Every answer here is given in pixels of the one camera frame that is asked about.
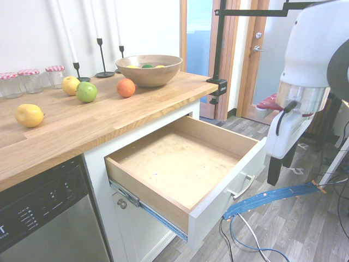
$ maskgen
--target wooden door frame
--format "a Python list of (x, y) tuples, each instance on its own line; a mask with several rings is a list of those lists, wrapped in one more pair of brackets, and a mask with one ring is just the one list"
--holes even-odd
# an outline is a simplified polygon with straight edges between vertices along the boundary
[[(269, 7), (269, 0), (252, 0), (251, 9), (266, 10)], [(249, 119), (257, 120), (259, 122), (270, 122), (277, 115), (274, 111), (265, 120), (257, 119), (254, 116), (254, 106), (252, 100), (257, 80), (257, 70), (260, 62), (260, 52), (253, 53), (252, 45), (258, 44), (262, 46), (264, 29), (266, 26), (267, 17), (250, 17), (248, 31), (246, 36), (246, 46), (244, 53), (244, 61), (242, 68), (242, 76), (240, 82), (240, 90), (238, 97), (237, 117), (247, 116)], [(258, 40), (254, 38), (257, 32), (262, 33), (262, 37)], [(251, 55), (256, 55), (255, 59), (251, 59)]]
[[(227, 0), (226, 9), (240, 9), (241, 0)], [(219, 9), (219, 0), (213, 0), (213, 11)], [(180, 1), (180, 56), (183, 59), (182, 71), (186, 71), (186, 16), (187, 16), (187, 1)], [(216, 36), (218, 30), (218, 16), (213, 16), (211, 26), (211, 44), (209, 55), (209, 77), (213, 76), (214, 57), (216, 48)], [(218, 105), (215, 106), (214, 119), (219, 121), (227, 120), (229, 95), (231, 89), (231, 77), (233, 71), (234, 51), (236, 45), (236, 31), (238, 26), (238, 16), (225, 17), (221, 61), (220, 61), (220, 78), (228, 81), (227, 92), (219, 97)]]
[(186, 16), (187, 16), (187, 0), (180, 0), (180, 30), (179, 30), (179, 38), (180, 38), (180, 48), (179, 48), (179, 56), (183, 59), (182, 64), (180, 65), (180, 70), (182, 72), (186, 72)]

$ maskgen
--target green apple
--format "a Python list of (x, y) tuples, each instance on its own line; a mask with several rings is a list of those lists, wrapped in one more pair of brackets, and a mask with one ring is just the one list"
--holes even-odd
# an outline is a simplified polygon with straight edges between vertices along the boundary
[(81, 82), (76, 88), (76, 97), (78, 100), (89, 103), (97, 96), (97, 88), (89, 82)]

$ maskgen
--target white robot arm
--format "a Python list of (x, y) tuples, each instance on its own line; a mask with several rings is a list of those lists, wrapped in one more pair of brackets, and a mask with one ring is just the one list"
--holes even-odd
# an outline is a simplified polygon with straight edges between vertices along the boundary
[(305, 8), (292, 28), (276, 97), (285, 110), (275, 117), (267, 137), (266, 153), (272, 156), (268, 183), (276, 184), (282, 164), (290, 167), (295, 143), (314, 113), (324, 108), (330, 87), (349, 100), (348, 67), (349, 0)]

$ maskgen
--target jar lid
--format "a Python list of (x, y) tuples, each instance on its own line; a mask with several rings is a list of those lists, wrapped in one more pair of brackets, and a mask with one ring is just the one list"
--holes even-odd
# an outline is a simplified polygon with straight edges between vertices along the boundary
[(64, 69), (65, 69), (65, 67), (62, 65), (53, 65), (51, 67), (45, 68), (46, 72), (56, 72), (56, 71), (62, 71)]
[(40, 71), (38, 69), (25, 69), (25, 70), (18, 71), (19, 75), (36, 75), (39, 73)]
[(0, 73), (0, 80), (16, 78), (17, 73)]

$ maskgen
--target candle holder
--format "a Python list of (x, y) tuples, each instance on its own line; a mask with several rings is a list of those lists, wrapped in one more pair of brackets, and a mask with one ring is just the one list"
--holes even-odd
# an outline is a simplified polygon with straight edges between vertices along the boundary
[(73, 63), (74, 68), (76, 69), (77, 72), (77, 78), (79, 79), (80, 82), (90, 82), (91, 78), (81, 78), (79, 74), (79, 62)]
[[(119, 50), (120, 50), (120, 52), (121, 52), (121, 58), (124, 58), (124, 46), (123, 45), (120, 45), (119, 46)], [(121, 74), (121, 72), (120, 72), (120, 70), (117, 68), (116, 70), (115, 70), (115, 73), (118, 73), (118, 74)]]
[(96, 74), (96, 77), (98, 77), (98, 78), (109, 78), (109, 77), (115, 75), (115, 72), (107, 72), (107, 71), (105, 70), (105, 63), (104, 63), (103, 50), (102, 50), (103, 41), (102, 41), (101, 38), (97, 38), (97, 44), (99, 45), (99, 48), (100, 48), (100, 54), (101, 54), (101, 56), (102, 56), (102, 62), (103, 62), (103, 69), (104, 69), (104, 72), (97, 73), (97, 74)]

